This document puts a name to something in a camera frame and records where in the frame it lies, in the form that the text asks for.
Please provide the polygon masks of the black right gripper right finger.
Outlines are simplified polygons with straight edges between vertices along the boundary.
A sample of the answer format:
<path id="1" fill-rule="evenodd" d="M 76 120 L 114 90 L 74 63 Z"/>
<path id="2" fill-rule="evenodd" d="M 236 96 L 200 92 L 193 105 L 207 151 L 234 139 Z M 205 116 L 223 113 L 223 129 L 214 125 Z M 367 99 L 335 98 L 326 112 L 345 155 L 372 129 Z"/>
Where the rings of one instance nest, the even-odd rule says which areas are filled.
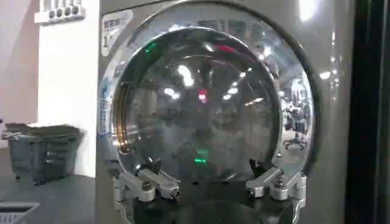
<path id="1" fill-rule="evenodd" d="M 254 178 L 246 181 L 246 192 L 250 198 L 261 198 L 266 190 L 274 200 L 284 201 L 288 198 L 304 200 L 307 191 L 307 176 L 301 171 L 287 172 L 275 165 L 249 160 Z"/>

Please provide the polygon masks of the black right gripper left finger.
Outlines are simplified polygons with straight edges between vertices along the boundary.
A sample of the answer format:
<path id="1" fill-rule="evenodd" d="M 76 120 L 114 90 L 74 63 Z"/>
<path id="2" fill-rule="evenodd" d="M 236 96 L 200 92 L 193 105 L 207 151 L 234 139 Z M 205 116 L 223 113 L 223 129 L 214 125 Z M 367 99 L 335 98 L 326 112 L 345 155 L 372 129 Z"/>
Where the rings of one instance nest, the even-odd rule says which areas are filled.
<path id="1" fill-rule="evenodd" d="M 138 165 L 133 172 L 113 163 L 112 182 L 115 202 L 124 202 L 127 191 L 140 202 L 152 202 L 157 194 L 167 200 L 180 197 L 179 181 L 161 169 L 160 160 Z"/>

